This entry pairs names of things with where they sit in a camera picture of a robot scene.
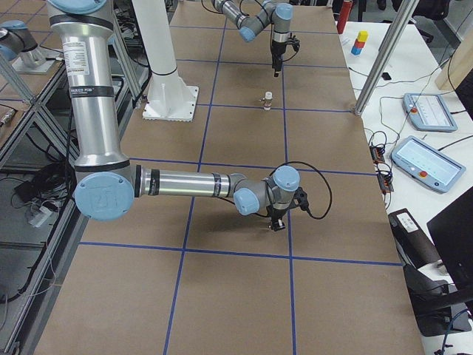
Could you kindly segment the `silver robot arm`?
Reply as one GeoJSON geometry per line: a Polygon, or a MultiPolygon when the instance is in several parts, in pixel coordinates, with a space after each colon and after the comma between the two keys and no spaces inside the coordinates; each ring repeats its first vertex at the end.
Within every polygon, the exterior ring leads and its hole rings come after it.
{"type": "MultiPolygon", "coordinates": [[[[180,77],[162,1],[133,4],[149,60],[147,119],[191,121],[199,90],[180,77]]],[[[115,220],[144,195],[232,199],[243,215],[265,209],[274,231],[302,199],[299,173],[283,164],[259,181],[241,174],[176,172],[132,165],[122,152],[108,43],[114,32],[110,1],[49,1],[51,28],[59,34],[80,155],[75,162],[77,207],[93,220],[115,220]]]]}
{"type": "Polygon", "coordinates": [[[293,18],[293,6],[276,1],[259,3],[261,10],[254,16],[244,14],[234,1],[212,1],[214,9],[223,14],[238,29],[245,42],[253,41],[266,27],[272,26],[270,53],[274,76],[277,78],[282,70],[283,55],[287,46],[292,46],[295,53],[299,51],[300,41],[290,31],[293,18]]]}

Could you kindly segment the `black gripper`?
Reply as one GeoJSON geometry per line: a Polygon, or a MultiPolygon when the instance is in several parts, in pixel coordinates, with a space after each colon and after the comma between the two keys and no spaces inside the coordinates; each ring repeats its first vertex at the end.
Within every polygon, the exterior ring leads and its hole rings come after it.
{"type": "Polygon", "coordinates": [[[279,77],[282,70],[283,55],[285,54],[285,42],[272,41],[270,44],[270,53],[272,58],[272,68],[274,78],[279,77]]]}
{"type": "Polygon", "coordinates": [[[267,207],[268,217],[270,218],[270,229],[273,231],[281,231],[285,229],[283,217],[286,215],[286,209],[276,209],[272,206],[267,207]]]}

